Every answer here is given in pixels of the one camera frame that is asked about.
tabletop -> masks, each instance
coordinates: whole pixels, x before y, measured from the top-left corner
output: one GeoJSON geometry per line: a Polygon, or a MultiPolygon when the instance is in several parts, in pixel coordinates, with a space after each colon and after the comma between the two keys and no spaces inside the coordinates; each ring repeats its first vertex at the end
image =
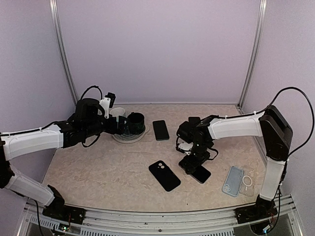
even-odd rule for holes
{"type": "Polygon", "coordinates": [[[121,105],[126,113],[140,112],[149,131],[134,144],[120,144],[103,133],[90,148],[81,144],[56,151],[44,179],[55,187],[66,204],[100,209],[175,212],[231,207],[253,203],[263,183],[265,166],[252,137],[215,140],[219,155],[203,166],[210,178],[200,184],[178,166],[184,154],[175,150],[176,131],[188,117],[232,116],[233,105],[121,105]],[[170,139],[156,141],[152,121],[165,120],[170,139]],[[162,160],[181,180],[166,192],[148,167],[162,160]],[[231,166],[255,170],[254,195],[234,198],[222,192],[231,166]]]}

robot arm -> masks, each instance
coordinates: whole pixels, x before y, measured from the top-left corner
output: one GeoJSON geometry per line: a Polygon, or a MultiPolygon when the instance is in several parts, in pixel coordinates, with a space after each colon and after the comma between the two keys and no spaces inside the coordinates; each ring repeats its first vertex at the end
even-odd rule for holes
{"type": "Polygon", "coordinates": [[[291,127],[275,106],[251,116],[240,115],[232,118],[209,116],[197,124],[185,121],[177,131],[177,136],[185,141],[177,145],[177,150],[187,154],[179,165],[186,174],[191,175],[197,167],[209,160],[210,154],[207,149],[214,145],[213,140],[237,136],[263,137],[267,155],[266,173],[257,197],[256,209],[249,210],[249,215],[254,217],[248,217],[248,220],[268,217],[271,213],[276,214],[273,199],[286,173],[292,135],[291,127]]]}
{"type": "Polygon", "coordinates": [[[9,161],[27,153],[85,143],[88,137],[94,135],[99,137],[102,132],[122,134],[125,130],[125,119],[119,117],[117,121],[108,113],[114,100],[115,95],[112,93],[108,93],[100,101],[91,98],[81,99],[76,105],[75,113],[68,120],[56,121],[35,130],[1,133],[0,188],[30,197],[45,205],[43,214],[67,221],[72,209],[64,206],[64,199],[60,193],[54,187],[43,185],[24,175],[10,165],[9,161]]]}

vertical metal post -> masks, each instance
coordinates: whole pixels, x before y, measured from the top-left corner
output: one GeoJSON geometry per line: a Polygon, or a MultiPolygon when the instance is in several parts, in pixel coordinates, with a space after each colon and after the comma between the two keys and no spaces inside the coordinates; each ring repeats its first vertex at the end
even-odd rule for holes
{"type": "Polygon", "coordinates": [[[68,60],[67,60],[65,49],[64,49],[63,35],[61,32],[61,26],[60,26],[59,15],[58,15],[57,0],[49,0],[49,3],[50,3],[51,14],[53,17],[55,32],[56,32],[56,36],[57,36],[59,52],[60,52],[62,62],[63,62],[63,69],[64,69],[67,83],[68,83],[68,86],[70,89],[72,100],[73,100],[74,104],[76,105],[76,103],[78,101],[78,95],[77,95],[77,92],[76,92],[76,89],[75,89],[75,86],[73,83],[73,79],[72,79],[70,69],[69,69],[68,60]]]}
{"type": "Polygon", "coordinates": [[[267,0],[260,0],[260,7],[259,7],[259,13],[258,13],[258,20],[257,20],[257,27],[256,27],[256,34],[255,34],[255,39],[254,39],[254,45],[252,47],[252,54],[251,54],[251,60],[250,64],[247,69],[247,75],[246,75],[246,80],[244,83],[244,87],[241,93],[240,100],[238,102],[238,106],[240,108],[243,107],[246,95],[248,93],[248,89],[252,80],[252,74],[254,71],[254,66],[258,54],[258,47],[260,43],[260,38],[262,34],[262,29],[263,29],[263,23],[265,19],[265,13],[266,13],[266,6],[267,6],[267,0]]]}

metal frame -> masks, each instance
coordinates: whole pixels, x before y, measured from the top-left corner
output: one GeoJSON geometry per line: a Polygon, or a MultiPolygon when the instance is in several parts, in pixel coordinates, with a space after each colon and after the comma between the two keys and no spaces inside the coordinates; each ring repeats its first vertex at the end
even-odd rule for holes
{"type": "MultiPolygon", "coordinates": [[[[139,235],[175,235],[175,236],[216,236],[234,235],[234,228],[248,225],[237,224],[235,208],[227,207],[213,210],[188,212],[128,212],[101,210],[85,207],[87,210],[82,225],[71,224],[69,235],[77,236],[139,236],[139,235]]],[[[297,215],[293,199],[290,195],[281,197],[280,215],[288,214],[295,236],[303,236],[300,219],[297,215]]],[[[17,236],[25,236],[30,223],[37,224],[36,206],[28,201],[21,217],[20,230],[17,236]]],[[[59,224],[66,224],[40,214],[42,227],[53,229],[59,224]]]]}
{"type": "Polygon", "coordinates": [[[263,29],[263,23],[264,23],[264,19],[265,19],[266,6],[267,6],[267,0],[260,0],[259,14],[258,14],[258,20],[257,20],[254,45],[252,47],[251,60],[250,60],[250,64],[249,64],[248,69],[247,69],[246,80],[245,80],[244,87],[243,87],[243,90],[241,93],[241,97],[240,97],[240,100],[238,102],[238,106],[240,108],[242,108],[244,105],[245,98],[246,98],[246,95],[248,93],[248,89],[250,87],[250,83],[252,80],[252,74],[254,71],[255,62],[256,62],[257,55],[258,55],[258,48],[259,48],[260,38],[261,38],[261,34],[262,34],[262,29],[263,29]]]}
{"type": "Polygon", "coordinates": [[[70,73],[70,68],[69,68],[69,64],[68,64],[68,60],[66,57],[64,44],[63,44],[63,35],[62,35],[60,21],[59,21],[57,0],[49,0],[49,3],[50,3],[51,15],[53,18],[54,28],[55,28],[55,32],[56,32],[56,37],[57,37],[57,41],[58,41],[59,52],[60,52],[61,59],[63,62],[63,69],[64,69],[66,80],[67,80],[67,83],[68,83],[68,86],[70,89],[72,100],[73,100],[74,104],[76,104],[78,101],[78,95],[77,95],[77,92],[76,92],[76,89],[74,86],[74,82],[73,82],[73,79],[72,79],[72,76],[70,73]]]}

beige marbled surface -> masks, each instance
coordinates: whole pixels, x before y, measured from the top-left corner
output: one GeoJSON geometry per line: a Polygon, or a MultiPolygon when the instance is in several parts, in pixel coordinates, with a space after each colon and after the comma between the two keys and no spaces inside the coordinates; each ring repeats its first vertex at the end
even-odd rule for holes
{"type": "Polygon", "coordinates": [[[230,207],[255,202],[260,191],[265,167],[252,137],[216,140],[214,148],[220,153],[204,167],[211,177],[200,184],[185,175],[178,166],[184,157],[175,150],[178,126],[189,116],[206,117],[219,114],[236,115],[228,105],[124,105],[127,113],[141,112],[150,131],[134,144],[120,144],[111,135],[102,134],[90,148],[81,144],[57,150],[44,179],[57,188],[67,204],[101,209],[170,212],[230,207]],[[156,141],[152,121],[164,119],[170,134],[167,141],[156,141]],[[163,160],[181,185],[166,192],[150,173],[148,167],[163,160]],[[221,188],[231,166],[244,165],[256,169],[255,194],[233,198],[221,188]]]}

